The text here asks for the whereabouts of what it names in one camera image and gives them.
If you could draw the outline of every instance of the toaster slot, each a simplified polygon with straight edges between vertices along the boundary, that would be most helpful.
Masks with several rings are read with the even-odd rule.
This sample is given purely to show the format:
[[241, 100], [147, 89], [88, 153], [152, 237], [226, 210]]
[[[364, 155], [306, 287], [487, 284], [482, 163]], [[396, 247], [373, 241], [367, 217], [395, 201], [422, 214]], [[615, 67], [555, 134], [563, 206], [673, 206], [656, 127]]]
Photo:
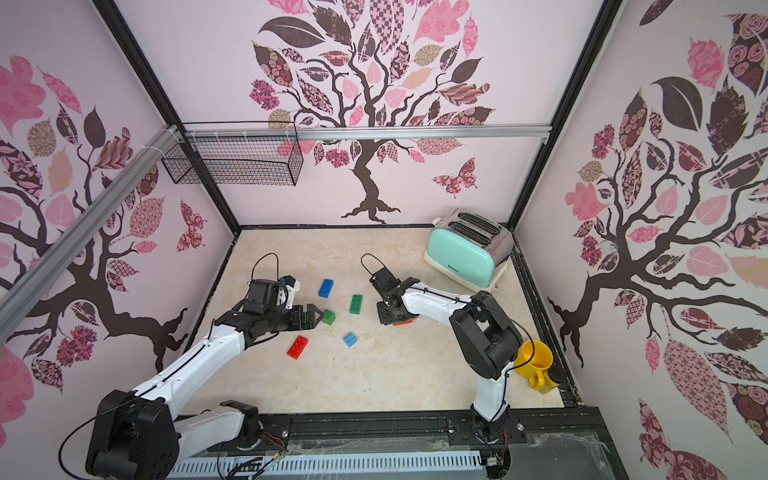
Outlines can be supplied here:
[[471, 228], [467, 228], [465, 225], [462, 225], [459, 222], [451, 222], [448, 224], [448, 227], [451, 230], [455, 231], [456, 233], [460, 233], [464, 237], [467, 237], [470, 240], [474, 240], [475, 242], [480, 243], [484, 247], [487, 247], [488, 245], [491, 244], [490, 238], [474, 231]]
[[491, 235], [499, 235], [502, 231], [499, 230], [494, 225], [491, 225], [488, 221], [483, 220], [480, 217], [476, 217], [475, 215], [468, 214], [466, 212], [461, 212], [458, 215], [459, 218], [464, 220], [467, 223], [471, 223], [472, 225], [476, 226], [477, 228], [480, 228], [482, 230], [485, 230], [486, 232], [490, 233]]

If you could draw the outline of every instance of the table surface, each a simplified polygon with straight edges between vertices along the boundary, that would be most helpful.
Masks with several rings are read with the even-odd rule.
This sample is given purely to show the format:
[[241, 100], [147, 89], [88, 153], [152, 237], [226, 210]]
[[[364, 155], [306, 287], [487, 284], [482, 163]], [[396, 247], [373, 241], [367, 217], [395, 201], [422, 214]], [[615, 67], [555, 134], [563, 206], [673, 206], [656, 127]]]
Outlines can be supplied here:
[[[295, 304], [332, 310], [336, 321], [314, 330], [283, 332], [254, 346], [217, 372], [188, 402], [183, 413], [197, 414], [234, 399], [264, 413], [365, 412], [468, 409], [476, 374], [452, 329], [425, 316], [401, 326], [384, 326], [376, 315], [380, 297], [360, 265], [364, 253], [386, 263], [399, 279], [409, 276], [440, 290], [471, 293], [430, 267], [422, 258], [429, 228], [351, 228], [244, 230], [235, 245], [195, 341], [212, 320], [243, 298], [254, 262], [269, 252], [280, 257], [280, 275], [301, 282]], [[371, 257], [366, 265], [379, 269]], [[256, 278], [275, 277], [274, 257], [262, 260]], [[333, 280], [329, 298], [318, 296], [324, 279]], [[512, 319], [538, 338], [517, 275], [509, 268], [493, 295]], [[349, 313], [353, 294], [362, 294], [359, 315]], [[354, 333], [348, 347], [343, 337]], [[298, 360], [286, 354], [298, 335], [309, 340]], [[528, 380], [510, 375], [512, 408], [562, 407], [557, 389], [546, 395]]]

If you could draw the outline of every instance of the blue toy brick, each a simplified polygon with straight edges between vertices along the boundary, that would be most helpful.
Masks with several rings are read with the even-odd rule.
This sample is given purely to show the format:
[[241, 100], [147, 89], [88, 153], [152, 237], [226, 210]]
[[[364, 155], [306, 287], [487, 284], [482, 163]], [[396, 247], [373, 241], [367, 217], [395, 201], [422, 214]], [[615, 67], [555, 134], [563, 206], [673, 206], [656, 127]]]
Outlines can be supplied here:
[[320, 291], [317, 294], [323, 298], [328, 298], [328, 295], [331, 293], [331, 287], [333, 287], [333, 280], [326, 278], [323, 280], [323, 285], [320, 286]]
[[354, 333], [349, 332], [344, 336], [344, 343], [346, 343], [347, 346], [352, 346], [357, 343], [357, 337]]

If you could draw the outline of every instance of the green toy brick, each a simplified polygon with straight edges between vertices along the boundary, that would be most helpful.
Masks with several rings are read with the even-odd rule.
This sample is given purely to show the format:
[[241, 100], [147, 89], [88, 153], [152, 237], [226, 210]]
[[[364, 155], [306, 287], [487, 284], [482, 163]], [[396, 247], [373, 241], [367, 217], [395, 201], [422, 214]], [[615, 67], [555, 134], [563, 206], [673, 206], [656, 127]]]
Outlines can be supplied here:
[[352, 305], [349, 306], [349, 312], [355, 315], [360, 314], [360, 307], [362, 305], [362, 295], [352, 295]]
[[327, 323], [328, 325], [333, 325], [333, 320], [335, 319], [336, 314], [330, 310], [326, 310], [325, 316], [323, 317], [323, 322]]

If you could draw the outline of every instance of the butterfly decal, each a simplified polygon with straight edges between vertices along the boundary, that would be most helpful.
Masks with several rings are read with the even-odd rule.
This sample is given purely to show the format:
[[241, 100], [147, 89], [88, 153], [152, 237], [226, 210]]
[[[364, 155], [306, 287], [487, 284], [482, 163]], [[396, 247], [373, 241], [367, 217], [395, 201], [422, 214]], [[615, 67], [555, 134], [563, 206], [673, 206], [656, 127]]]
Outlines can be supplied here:
[[432, 181], [441, 187], [445, 187], [445, 191], [452, 194], [456, 198], [456, 194], [462, 191], [462, 185], [464, 187], [474, 187], [477, 181], [477, 177], [472, 173], [475, 171], [475, 159], [470, 158], [462, 165], [462, 169], [458, 171], [458, 176], [453, 175], [440, 175], [439, 177], [432, 178]]
[[187, 223], [187, 231], [179, 239], [179, 244], [176, 245], [176, 251], [181, 252], [184, 250], [198, 247], [205, 247], [203, 244], [203, 236], [198, 232], [202, 230], [205, 222], [200, 214], [193, 213], [189, 205], [181, 201], [181, 216], [184, 217], [184, 222]]

